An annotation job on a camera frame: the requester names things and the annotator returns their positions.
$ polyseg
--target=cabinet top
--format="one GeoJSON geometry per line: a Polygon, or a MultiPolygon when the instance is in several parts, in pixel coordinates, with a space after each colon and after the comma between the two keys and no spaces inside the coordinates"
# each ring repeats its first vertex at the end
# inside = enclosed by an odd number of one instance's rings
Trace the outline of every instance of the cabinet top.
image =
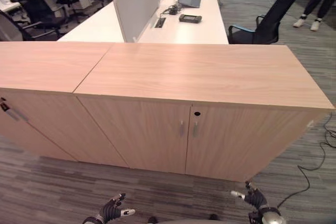
{"type": "Polygon", "coordinates": [[[75,93],[334,109],[280,45],[113,44],[75,93]]]}
{"type": "Polygon", "coordinates": [[[0,42],[0,88],[73,92],[110,46],[0,42]]]}

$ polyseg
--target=white sneaker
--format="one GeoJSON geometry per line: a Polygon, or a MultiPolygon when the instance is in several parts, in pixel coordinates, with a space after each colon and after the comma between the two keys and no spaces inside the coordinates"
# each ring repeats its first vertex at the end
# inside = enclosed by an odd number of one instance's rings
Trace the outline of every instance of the white sneaker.
{"type": "Polygon", "coordinates": [[[317,31],[320,27],[320,21],[315,20],[313,24],[311,24],[310,30],[311,31],[317,31]]]}
{"type": "Polygon", "coordinates": [[[293,27],[298,28],[298,27],[302,26],[305,21],[306,21],[305,19],[301,18],[293,24],[293,27]]]}

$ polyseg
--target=cabinet handle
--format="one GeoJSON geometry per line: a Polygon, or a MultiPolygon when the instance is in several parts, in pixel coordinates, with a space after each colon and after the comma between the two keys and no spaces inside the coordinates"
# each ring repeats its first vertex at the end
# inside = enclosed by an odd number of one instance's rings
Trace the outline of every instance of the cabinet handle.
{"type": "Polygon", "coordinates": [[[197,137],[197,128],[198,128],[198,122],[195,122],[193,128],[193,137],[197,137]]]}
{"type": "Polygon", "coordinates": [[[15,121],[19,121],[19,118],[17,117],[17,115],[23,119],[24,121],[28,122],[28,118],[23,115],[19,110],[15,109],[15,108],[11,108],[9,107],[4,101],[6,101],[6,99],[1,97],[2,102],[0,103],[1,109],[6,112],[6,114],[8,114],[11,118],[13,118],[15,121]]]}
{"type": "Polygon", "coordinates": [[[9,115],[11,118],[13,118],[15,121],[19,121],[19,118],[10,110],[10,107],[2,102],[0,103],[1,109],[7,114],[9,115]]]}
{"type": "Polygon", "coordinates": [[[180,121],[180,136],[183,136],[184,134],[184,122],[181,120],[180,121]]]}

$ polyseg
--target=shoe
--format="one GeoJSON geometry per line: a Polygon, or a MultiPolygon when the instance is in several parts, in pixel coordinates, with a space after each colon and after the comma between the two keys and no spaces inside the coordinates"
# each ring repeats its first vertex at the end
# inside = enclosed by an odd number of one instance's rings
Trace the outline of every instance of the shoe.
{"type": "Polygon", "coordinates": [[[317,31],[320,27],[321,21],[315,20],[313,24],[311,24],[310,30],[317,31]]]}
{"type": "Polygon", "coordinates": [[[150,224],[157,224],[157,223],[159,223],[157,220],[158,220],[158,219],[157,219],[155,216],[152,216],[152,217],[150,217],[150,218],[148,219],[147,223],[150,223],[150,224]]]}
{"type": "Polygon", "coordinates": [[[298,27],[302,26],[303,23],[304,23],[305,21],[306,21],[305,19],[300,18],[298,21],[296,21],[296,22],[293,24],[293,27],[298,28],[298,27]]]}
{"type": "Polygon", "coordinates": [[[212,214],[212,215],[210,215],[209,220],[220,220],[220,219],[219,219],[218,215],[212,214]]]}

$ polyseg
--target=chair backrest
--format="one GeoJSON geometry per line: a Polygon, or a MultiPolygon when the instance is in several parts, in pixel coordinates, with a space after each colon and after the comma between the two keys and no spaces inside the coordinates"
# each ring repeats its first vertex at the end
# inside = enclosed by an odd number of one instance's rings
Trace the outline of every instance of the chair backrest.
{"type": "Polygon", "coordinates": [[[0,10],[0,41],[33,40],[13,19],[0,10]]]}
{"type": "Polygon", "coordinates": [[[31,23],[36,23],[43,20],[54,13],[45,2],[45,0],[17,0],[26,11],[31,23]]]}
{"type": "Polygon", "coordinates": [[[295,0],[276,0],[254,34],[254,44],[269,44],[278,41],[280,21],[295,0]]]}

